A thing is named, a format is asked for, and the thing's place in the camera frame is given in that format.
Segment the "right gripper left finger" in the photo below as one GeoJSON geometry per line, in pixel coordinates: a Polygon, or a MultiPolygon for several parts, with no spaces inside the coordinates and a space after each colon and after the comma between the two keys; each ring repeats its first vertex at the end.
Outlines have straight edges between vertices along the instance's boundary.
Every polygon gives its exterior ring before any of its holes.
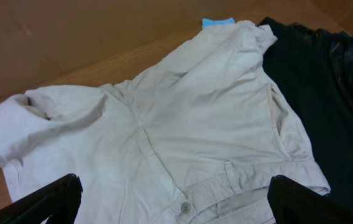
{"type": "Polygon", "coordinates": [[[83,188],[67,174],[0,210],[0,224],[74,224],[83,188]]]}

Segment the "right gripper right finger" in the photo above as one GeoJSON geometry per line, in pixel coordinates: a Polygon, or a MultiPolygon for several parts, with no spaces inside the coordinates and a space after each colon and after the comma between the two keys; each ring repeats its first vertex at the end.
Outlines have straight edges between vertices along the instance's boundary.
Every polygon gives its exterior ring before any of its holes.
{"type": "Polygon", "coordinates": [[[353,224],[353,213],[284,175],[271,178],[267,200],[276,224],[353,224]]]}

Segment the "beige khaki shorts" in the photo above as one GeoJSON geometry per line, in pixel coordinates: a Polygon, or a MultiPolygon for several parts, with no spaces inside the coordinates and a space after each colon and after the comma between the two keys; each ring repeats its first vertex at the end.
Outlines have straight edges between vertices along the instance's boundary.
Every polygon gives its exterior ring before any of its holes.
{"type": "Polygon", "coordinates": [[[74,173],[77,223],[273,223],[273,176],[330,186],[262,64],[251,21],[202,30],[132,80],[56,85],[0,104],[0,168],[18,200],[74,173]]]}

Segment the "black garment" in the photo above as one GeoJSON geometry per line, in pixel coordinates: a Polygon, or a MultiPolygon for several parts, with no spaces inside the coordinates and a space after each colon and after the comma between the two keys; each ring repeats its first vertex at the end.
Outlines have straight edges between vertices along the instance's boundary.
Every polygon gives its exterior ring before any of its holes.
{"type": "Polygon", "coordinates": [[[262,24],[277,37],[264,70],[301,118],[330,198],[353,212],[353,35],[269,17],[262,24]]]}

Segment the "light blue cloth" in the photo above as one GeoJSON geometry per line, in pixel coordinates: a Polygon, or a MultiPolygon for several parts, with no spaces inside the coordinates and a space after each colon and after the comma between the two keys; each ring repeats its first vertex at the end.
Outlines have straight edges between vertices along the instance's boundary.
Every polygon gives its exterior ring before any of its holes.
{"type": "Polygon", "coordinates": [[[202,29],[206,29],[212,26],[220,26],[220,25],[235,24],[235,23],[236,22],[232,17],[225,20],[212,20],[212,19],[204,18],[202,19],[202,29]]]}

